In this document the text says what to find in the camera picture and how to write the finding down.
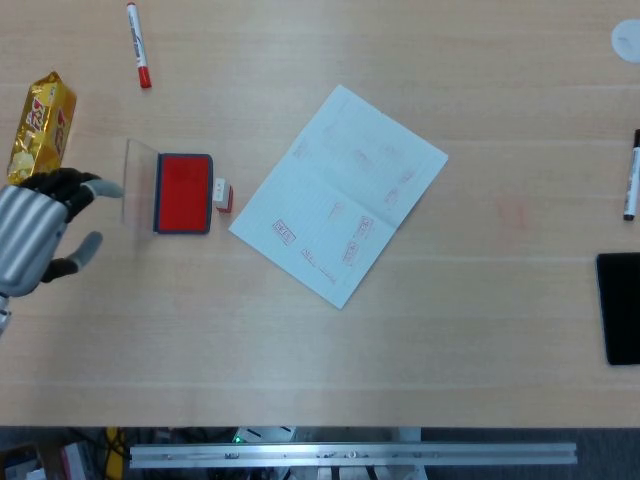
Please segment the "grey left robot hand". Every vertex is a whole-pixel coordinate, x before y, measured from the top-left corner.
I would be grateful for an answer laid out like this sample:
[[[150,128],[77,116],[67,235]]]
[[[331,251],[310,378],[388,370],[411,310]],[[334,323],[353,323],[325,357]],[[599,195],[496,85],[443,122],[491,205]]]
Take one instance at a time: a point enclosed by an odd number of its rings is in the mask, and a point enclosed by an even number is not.
[[[37,173],[1,189],[1,296],[18,298],[41,283],[81,271],[102,234],[89,233],[64,258],[54,256],[71,221],[99,197],[120,199],[118,184],[73,168]]]

